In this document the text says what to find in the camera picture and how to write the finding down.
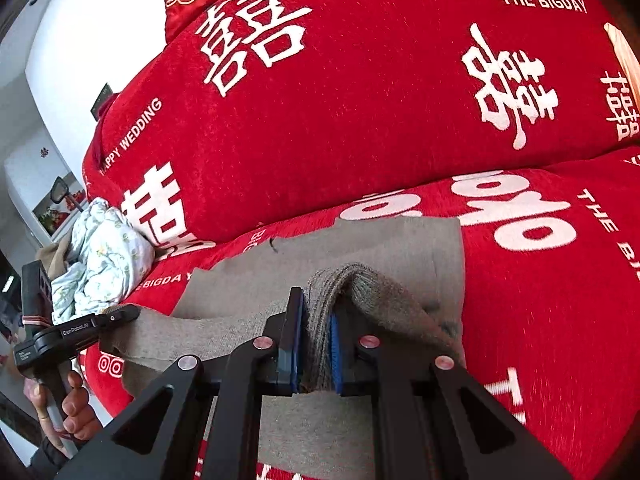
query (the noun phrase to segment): red blanket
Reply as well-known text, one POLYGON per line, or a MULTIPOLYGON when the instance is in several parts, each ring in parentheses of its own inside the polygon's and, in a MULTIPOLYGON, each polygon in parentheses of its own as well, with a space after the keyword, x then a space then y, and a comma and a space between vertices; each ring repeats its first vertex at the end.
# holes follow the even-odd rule
POLYGON ((610 20, 597 0, 220 0, 113 102, 88 189, 158 245, 220 243, 373 192, 596 156, 638 132, 610 20))
MULTIPOLYGON (((640 406, 639 186, 636 147, 542 170, 448 178, 169 256, 129 301, 169 314, 194 267, 208 269, 270 237, 311 232, 338 217, 458 216, 468 370, 576 478, 588 479, 640 406)), ((111 413, 129 402, 118 360, 92 348, 86 371, 111 413)))

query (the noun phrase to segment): folded gray fabric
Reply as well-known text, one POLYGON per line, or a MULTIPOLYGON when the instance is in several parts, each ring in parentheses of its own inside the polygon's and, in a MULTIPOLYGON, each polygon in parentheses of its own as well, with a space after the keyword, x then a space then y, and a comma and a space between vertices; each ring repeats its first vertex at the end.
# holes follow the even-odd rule
MULTIPOLYGON (((143 309, 136 322, 103 338, 101 349, 127 361, 123 384, 135 395, 181 355, 211 359, 260 335, 266 319, 286 309, 289 287, 307 282, 305 391, 332 387, 327 322, 340 293, 388 330, 437 344, 463 363, 464 267, 458 221, 398 218, 358 223, 366 235, 354 224, 339 222, 311 235, 276 238, 211 272, 194 273, 174 312, 181 319, 143 309), (350 263, 354 255, 364 264, 383 267, 393 279, 363 263, 350 263), (313 261, 340 264, 310 272, 313 261), (447 308, 439 308, 440 302, 447 308), (210 319, 185 319, 189 316, 210 319)), ((364 398, 342 399, 328 392, 267 397, 259 458, 315 478, 370 478, 370 417, 369 399, 364 398)))

